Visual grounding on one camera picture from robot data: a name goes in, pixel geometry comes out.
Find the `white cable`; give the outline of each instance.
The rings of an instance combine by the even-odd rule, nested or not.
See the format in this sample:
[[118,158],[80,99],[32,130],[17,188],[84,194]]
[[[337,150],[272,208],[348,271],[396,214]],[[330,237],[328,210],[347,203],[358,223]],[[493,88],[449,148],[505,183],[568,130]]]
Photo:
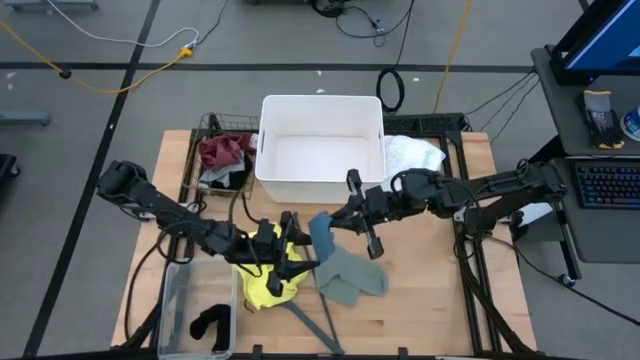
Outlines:
[[175,33],[173,33],[173,35],[169,36],[165,41],[159,43],[159,44],[142,44],[139,43],[137,41],[134,40],[122,40],[122,39],[111,39],[111,38],[106,38],[106,37],[102,37],[102,36],[97,36],[97,35],[93,35],[92,33],[86,31],[85,29],[81,28],[80,25],[76,24],[73,20],[71,20],[65,13],[62,12],[62,10],[60,10],[56,4],[53,3],[52,0],[47,0],[47,2],[49,3],[49,5],[51,5],[53,7],[53,9],[60,14],[60,16],[62,16],[63,18],[65,18],[71,25],[75,26],[76,29],[80,30],[83,34],[96,39],[96,40],[102,40],[102,41],[110,41],[110,42],[116,42],[116,43],[126,43],[126,44],[133,44],[133,45],[140,45],[140,46],[144,46],[144,47],[150,47],[150,48],[154,48],[154,47],[160,47],[166,43],[168,43],[169,41],[171,41],[174,37],[178,36],[178,34],[184,32],[184,31],[193,31],[196,34],[196,37],[191,40],[191,42],[189,42],[188,44],[184,45],[184,47],[187,48],[192,48],[194,47],[197,43],[198,43],[198,38],[200,37],[200,33],[198,32],[198,30],[194,29],[194,28],[182,28],[178,31],[176,31]]

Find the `white plastic bin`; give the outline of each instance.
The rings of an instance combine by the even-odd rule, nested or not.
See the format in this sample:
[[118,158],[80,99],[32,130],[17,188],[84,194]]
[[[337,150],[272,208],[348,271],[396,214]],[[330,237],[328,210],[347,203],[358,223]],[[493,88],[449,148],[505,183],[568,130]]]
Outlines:
[[386,177],[378,98],[271,95],[264,99],[255,174],[275,202],[344,204],[349,169],[359,170],[363,189]]

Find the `white cloth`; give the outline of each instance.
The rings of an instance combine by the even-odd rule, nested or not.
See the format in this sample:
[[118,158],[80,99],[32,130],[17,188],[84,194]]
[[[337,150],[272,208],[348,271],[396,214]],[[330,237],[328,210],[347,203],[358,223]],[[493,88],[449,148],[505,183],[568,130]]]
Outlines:
[[[440,170],[444,153],[437,147],[424,140],[412,139],[407,136],[397,135],[384,137],[385,161],[387,165],[387,178],[382,181],[382,189],[391,191],[391,178],[403,170],[429,169]],[[400,182],[396,182],[396,189],[400,188]]]

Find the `computer monitor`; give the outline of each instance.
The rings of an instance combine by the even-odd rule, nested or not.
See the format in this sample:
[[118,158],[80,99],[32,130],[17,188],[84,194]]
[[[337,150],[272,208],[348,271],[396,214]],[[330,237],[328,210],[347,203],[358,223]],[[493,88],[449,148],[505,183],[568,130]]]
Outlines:
[[551,50],[560,84],[640,75],[640,0],[596,0]]

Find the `gray concrete floor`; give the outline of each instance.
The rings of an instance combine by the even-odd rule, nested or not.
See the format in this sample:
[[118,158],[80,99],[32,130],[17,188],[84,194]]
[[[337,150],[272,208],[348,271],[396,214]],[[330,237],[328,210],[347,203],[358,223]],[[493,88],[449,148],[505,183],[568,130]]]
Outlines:
[[[220,27],[187,60],[206,64],[260,63],[392,63],[401,32],[388,36],[382,48],[370,40],[342,36],[333,20],[304,5],[249,6],[229,0]],[[100,35],[136,38],[151,0],[100,1],[101,10],[71,11],[78,23]],[[395,23],[408,0],[355,1],[380,14],[383,26]],[[150,41],[183,26],[204,31],[217,16],[220,0],[162,0]],[[446,63],[464,0],[418,1],[405,45],[403,63]],[[459,65],[531,65],[529,51],[560,39],[579,16],[577,0],[483,0],[472,8],[456,57]],[[344,19],[353,32],[370,31],[359,14]],[[56,61],[128,62],[133,48],[88,39],[57,15],[14,13],[0,7],[0,19]],[[191,35],[158,49],[146,49],[143,62],[166,62]],[[35,61],[0,32],[0,65]],[[135,78],[145,71],[137,71]],[[101,87],[117,88],[124,71],[74,71]],[[209,111],[259,114],[269,94],[373,95],[377,73],[367,71],[169,71],[132,91],[107,155],[126,159],[153,172],[161,136],[167,129],[197,125]],[[403,73],[407,97],[401,113],[430,113],[442,74]],[[468,111],[497,94],[522,74],[452,73],[439,111]],[[384,84],[389,102],[393,84]],[[64,243],[80,194],[102,137],[115,96],[100,95],[64,82],[46,70],[0,70],[0,109],[37,110],[51,114],[46,128],[3,126],[0,152],[19,157],[23,174],[3,191],[0,207],[0,358],[22,354],[42,297]],[[496,102],[472,115],[480,128],[497,110]],[[487,126],[500,129],[516,101]],[[512,168],[555,134],[542,91],[537,88],[494,143],[499,170]],[[40,354],[106,349],[124,292],[139,225],[113,206],[93,199],[45,334]],[[533,261],[563,272],[552,219],[534,227],[522,247]],[[632,316],[640,317],[637,279],[640,266],[580,264],[585,279],[578,288]],[[638,358],[638,330],[540,277],[521,271],[532,322],[541,350],[589,359]]]

